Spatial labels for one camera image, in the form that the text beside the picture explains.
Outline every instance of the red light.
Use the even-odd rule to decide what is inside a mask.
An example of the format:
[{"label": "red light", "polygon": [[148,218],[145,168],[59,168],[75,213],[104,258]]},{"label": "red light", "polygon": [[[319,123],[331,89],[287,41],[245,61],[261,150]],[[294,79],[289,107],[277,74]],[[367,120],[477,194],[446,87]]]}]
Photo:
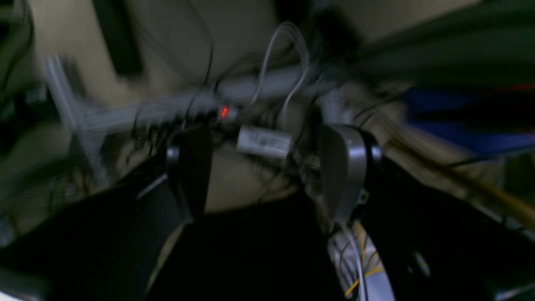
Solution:
[{"label": "red light", "polygon": [[228,107],[224,107],[223,111],[221,112],[221,118],[225,118],[228,115]]}]

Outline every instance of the cable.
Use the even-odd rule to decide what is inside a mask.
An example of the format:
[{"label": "cable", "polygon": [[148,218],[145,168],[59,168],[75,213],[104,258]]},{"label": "cable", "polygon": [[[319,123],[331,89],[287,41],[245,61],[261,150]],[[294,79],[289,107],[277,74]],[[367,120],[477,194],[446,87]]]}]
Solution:
[{"label": "cable", "polygon": [[208,79],[210,78],[210,72],[212,70],[212,62],[213,62],[213,49],[214,49],[214,45],[213,45],[213,35],[212,35],[212,32],[210,31],[210,28],[208,27],[208,25],[206,24],[206,22],[204,21],[204,19],[201,17],[201,15],[199,14],[198,10],[195,8],[195,6],[193,6],[193,4],[189,1],[189,0],[186,0],[186,3],[188,4],[188,7],[190,8],[190,10],[192,11],[193,15],[195,16],[195,18],[197,19],[198,21],[198,24],[200,25],[200,28],[202,31],[204,31],[205,35],[208,37],[207,38],[207,43],[209,45],[209,59],[208,59],[208,67],[207,67],[207,70],[206,70],[206,75],[204,76],[204,81],[203,81],[203,84],[202,84],[202,87],[201,89],[199,90],[199,92],[197,94],[195,94],[193,97],[192,97],[192,100],[189,102],[189,105],[188,105],[188,108],[186,110],[186,113],[184,114],[184,122],[187,121],[188,119],[188,116],[189,116],[189,112],[190,110],[192,109],[192,106],[193,106],[193,103],[195,102],[195,100],[197,99],[197,97],[199,96],[199,94],[203,91],[204,88],[206,88],[206,85],[208,84]]},{"label": "cable", "polygon": [[[276,63],[281,63],[286,58],[286,56],[294,49],[293,43],[290,44],[286,49],[276,51],[273,55],[271,55],[272,60]],[[214,84],[213,90],[217,91],[219,88],[219,85],[221,82],[228,76],[230,76],[234,71],[238,70],[240,67],[248,64],[248,63],[256,63],[260,62],[262,63],[264,58],[264,53],[253,53],[248,54],[240,57],[237,61],[235,61],[233,64],[231,64],[225,71],[221,73],[221,75],[217,78],[216,83]]]},{"label": "cable", "polygon": [[190,84],[194,84],[194,72],[188,68],[181,60],[173,55],[167,48],[156,38],[153,33],[143,26],[137,19],[134,20],[134,30],[137,35],[150,47],[156,54],[158,54],[164,61],[166,61],[178,74],[185,77]]},{"label": "cable", "polygon": [[251,100],[251,103],[254,103],[258,99],[258,95],[260,94],[260,90],[262,88],[262,84],[264,82],[264,77],[266,74],[266,70],[268,68],[268,61],[270,58],[271,50],[273,48],[273,45],[275,43],[275,40],[280,34],[285,34],[292,41],[294,41],[296,45],[297,52],[299,53],[301,57],[301,76],[295,86],[292,88],[288,96],[286,97],[286,100],[284,101],[284,105],[282,106],[282,128],[286,128],[287,124],[287,115],[288,115],[288,104],[290,102],[290,99],[292,96],[301,88],[301,85],[303,84],[305,78],[308,74],[309,64],[310,64],[310,55],[308,53],[307,44],[304,41],[303,36],[301,35],[301,32],[299,29],[291,22],[283,22],[281,23],[275,32],[273,33],[273,36],[271,37],[271,41],[267,47],[266,55],[264,57],[264,63],[262,64],[262,69],[260,71],[260,75],[258,78],[258,84],[256,86],[255,94],[253,95],[253,99]]},{"label": "cable", "polygon": [[368,292],[366,288],[366,279],[364,278],[364,271],[362,269],[362,262],[360,261],[360,257],[358,256],[358,249],[357,244],[355,242],[355,237],[351,234],[351,231],[347,229],[344,225],[342,226],[342,231],[346,235],[347,239],[349,240],[349,243],[351,244],[351,247],[353,248],[353,252],[355,252],[355,258],[357,260],[357,271],[358,271],[358,279],[355,281],[355,283],[351,286],[350,290],[348,290],[349,293],[358,285],[358,281],[362,282],[362,285],[360,285],[359,291],[361,295],[361,301],[368,301]]},{"label": "cable", "polygon": [[[381,272],[384,272],[385,269],[383,268],[378,268],[377,270],[372,270],[370,272],[367,272],[364,277],[368,277],[368,276],[371,276],[373,274],[377,274],[377,273],[381,273]],[[360,283],[360,279],[357,279],[355,281],[355,283],[353,283],[353,285],[351,285],[351,287],[346,291],[346,297],[349,296],[349,294],[355,289],[355,287],[357,287],[357,285]]]}]

